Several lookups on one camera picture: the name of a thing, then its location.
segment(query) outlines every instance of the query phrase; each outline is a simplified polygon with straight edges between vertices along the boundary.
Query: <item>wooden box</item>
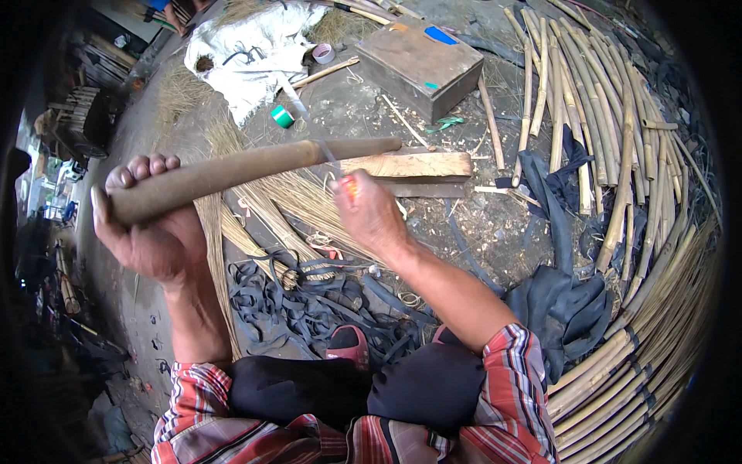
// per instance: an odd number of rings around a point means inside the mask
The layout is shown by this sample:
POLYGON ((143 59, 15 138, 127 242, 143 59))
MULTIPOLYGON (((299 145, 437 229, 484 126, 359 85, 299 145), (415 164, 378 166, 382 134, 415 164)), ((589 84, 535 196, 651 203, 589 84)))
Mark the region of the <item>wooden box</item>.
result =
POLYGON ((356 48, 364 75, 428 123, 445 116, 476 87, 484 62, 480 52, 440 27, 407 15, 356 48))

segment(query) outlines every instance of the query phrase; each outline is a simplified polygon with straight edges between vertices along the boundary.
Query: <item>white tape roll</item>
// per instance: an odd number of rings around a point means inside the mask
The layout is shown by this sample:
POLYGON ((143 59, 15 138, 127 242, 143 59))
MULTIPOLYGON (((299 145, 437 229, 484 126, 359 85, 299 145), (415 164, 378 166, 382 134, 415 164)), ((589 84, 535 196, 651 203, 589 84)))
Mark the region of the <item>white tape roll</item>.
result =
POLYGON ((319 44, 312 50, 312 56, 317 63, 326 65, 335 59, 335 51, 330 44, 319 44))

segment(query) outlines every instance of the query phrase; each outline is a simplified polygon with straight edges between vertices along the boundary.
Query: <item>green tape roll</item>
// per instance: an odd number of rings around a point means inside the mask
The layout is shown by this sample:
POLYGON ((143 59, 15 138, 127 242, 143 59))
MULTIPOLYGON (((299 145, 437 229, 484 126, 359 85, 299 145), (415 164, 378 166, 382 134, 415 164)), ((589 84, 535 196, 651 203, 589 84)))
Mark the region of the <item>green tape roll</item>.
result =
POLYGON ((294 117, 282 106, 279 105, 275 110, 271 111, 273 120, 282 128, 288 129, 291 124, 294 123, 294 117))

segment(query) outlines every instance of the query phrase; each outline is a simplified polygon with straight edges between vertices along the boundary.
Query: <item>forearm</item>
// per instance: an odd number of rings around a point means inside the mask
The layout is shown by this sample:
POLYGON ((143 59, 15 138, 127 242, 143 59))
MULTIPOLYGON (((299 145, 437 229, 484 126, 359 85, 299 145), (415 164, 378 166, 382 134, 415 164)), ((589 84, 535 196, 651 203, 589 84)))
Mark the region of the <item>forearm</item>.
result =
POLYGON ((228 368, 232 363, 229 332, 209 267, 204 264, 162 288, 172 323, 175 360, 228 368))
POLYGON ((385 262, 475 353, 480 353, 503 327, 518 322, 510 308, 486 285, 412 238, 390 252, 385 262))

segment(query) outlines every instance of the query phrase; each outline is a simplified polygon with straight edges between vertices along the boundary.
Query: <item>concrete floor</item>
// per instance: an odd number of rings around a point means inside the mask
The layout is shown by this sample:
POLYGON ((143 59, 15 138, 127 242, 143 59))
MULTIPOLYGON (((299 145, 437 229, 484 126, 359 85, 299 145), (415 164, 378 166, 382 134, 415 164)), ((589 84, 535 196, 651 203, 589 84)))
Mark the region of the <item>concrete floor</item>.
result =
MULTIPOLYGON (((508 1, 443 1, 418 0, 410 1, 409 6, 424 14, 428 21, 445 24, 463 33, 489 34, 507 44, 516 44, 516 37, 511 25, 502 14, 502 7, 508 1), (476 22, 471 24, 472 16, 476 22)), ((531 2, 534 7, 548 15, 561 16, 549 3, 543 0, 531 2)), ((222 10, 220 1, 212 5, 205 18, 219 14, 222 10)), ((168 407, 171 382, 168 374, 160 372, 161 359, 172 363, 173 351, 170 345, 170 320, 163 301, 162 290, 147 278, 138 278, 135 274, 121 267, 95 238, 92 230, 91 206, 89 199, 90 186, 102 185, 107 173, 116 165, 126 163, 138 154, 149 154, 153 147, 165 155, 177 154, 184 160, 193 161, 208 153, 208 142, 203 132, 219 111, 226 111, 226 102, 221 94, 213 93, 201 102, 189 114, 179 118, 170 128, 169 134, 155 134, 152 128, 157 127, 157 92, 168 67, 177 65, 177 52, 185 42, 178 38, 171 39, 156 59, 160 69, 155 72, 122 115, 116 133, 111 140, 111 156, 102 161, 92 160, 90 171, 85 179, 75 185, 73 196, 80 201, 79 219, 76 231, 76 265, 88 283, 91 296, 99 302, 103 316, 109 324, 109 330, 117 342, 126 346, 131 354, 131 361, 126 368, 131 376, 141 379, 143 385, 150 387, 144 391, 132 388, 127 392, 129 409, 125 415, 132 427, 141 427, 139 434, 151 436, 153 427, 149 411, 159 416, 168 407)), ((354 55, 352 47, 338 54, 335 62, 340 62, 354 55)), ((522 106, 523 75, 522 70, 485 53, 487 66, 485 75, 490 96, 496 106, 496 113, 520 117, 522 106)), ((364 76, 362 64, 353 68, 359 76, 364 76)), ((370 79, 360 85, 351 85, 346 81, 350 74, 343 70, 307 87, 301 94, 302 100, 328 137, 380 137, 394 134, 402 137, 405 145, 411 144, 412 136, 406 128, 392 118, 391 111, 381 98, 382 90, 370 79)), ((421 121, 409 110, 404 110, 405 118, 415 127, 421 121)), ((479 93, 472 93, 459 103, 452 112, 466 119, 465 124, 440 131, 435 134, 424 134, 432 145, 454 148, 457 151, 472 151, 479 143, 487 127, 485 112, 479 93)), ((259 111, 248 123, 245 132, 256 146, 300 140, 309 137, 307 131, 298 132, 296 126, 289 130, 279 128, 265 111, 259 111)), ((551 147, 551 126, 548 113, 545 115, 545 127, 538 140, 531 139, 529 148, 544 158, 551 147)), ((477 160, 475 173, 466 185, 467 196, 459 203, 454 214, 462 233, 470 246, 475 259, 487 273, 504 287, 512 287, 528 277, 541 263, 552 259, 551 239, 541 221, 536 228, 531 244, 522 248, 525 227, 530 220, 526 208, 510 197, 497 194, 474 193, 474 186, 488 186, 497 177, 512 175, 519 122, 498 122, 502 147, 505 151, 505 162, 508 170, 498 172, 493 159, 477 160)), ((492 156, 493 149, 489 139, 479 149, 478 155, 492 156)), ((226 195, 229 203, 234 201, 226 195)), ((441 200, 402 199, 402 204, 411 211, 408 218, 410 229, 416 237, 429 246, 438 256, 449 262, 468 269, 468 264, 456 246, 450 234, 447 218, 441 200)), ((581 232, 581 223, 574 221, 574 237, 581 232)), ((249 221, 248 230, 253 233, 258 225, 249 221)), ((269 241, 260 239, 261 246, 271 246, 269 241)), ((576 253, 576 267, 586 264, 576 253)), ((231 244, 225 244, 225 259, 234 262, 244 259, 231 244)), ((403 290, 404 285, 385 275, 385 280, 403 290)), ((238 331, 237 337, 243 350, 248 347, 247 339, 238 331)), ((274 356, 296 357, 295 350, 287 345, 282 350, 270 354, 274 356)))

